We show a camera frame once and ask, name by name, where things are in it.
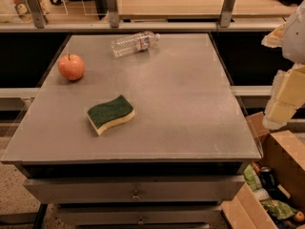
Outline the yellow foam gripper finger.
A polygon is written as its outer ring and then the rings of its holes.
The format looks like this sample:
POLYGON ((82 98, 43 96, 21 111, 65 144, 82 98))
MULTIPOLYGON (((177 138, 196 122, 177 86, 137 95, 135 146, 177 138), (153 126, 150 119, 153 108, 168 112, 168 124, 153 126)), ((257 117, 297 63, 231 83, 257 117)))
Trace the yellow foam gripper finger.
POLYGON ((285 26, 286 24, 282 24, 271 31, 269 34, 265 35, 261 41, 261 44, 269 48, 282 47, 282 38, 285 26))
POLYGON ((265 108, 263 126, 269 130, 282 128, 304 104, 305 65, 294 64, 287 72, 279 70, 265 108))

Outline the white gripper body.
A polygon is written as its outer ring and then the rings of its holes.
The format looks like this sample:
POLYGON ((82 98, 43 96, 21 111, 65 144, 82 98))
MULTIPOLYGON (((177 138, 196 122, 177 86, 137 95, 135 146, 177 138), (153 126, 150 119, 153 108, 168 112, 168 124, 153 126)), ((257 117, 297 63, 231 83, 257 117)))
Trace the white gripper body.
POLYGON ((282 54, 294 63, 305 63, 305 0, 287 20, 282 37, 282 54))

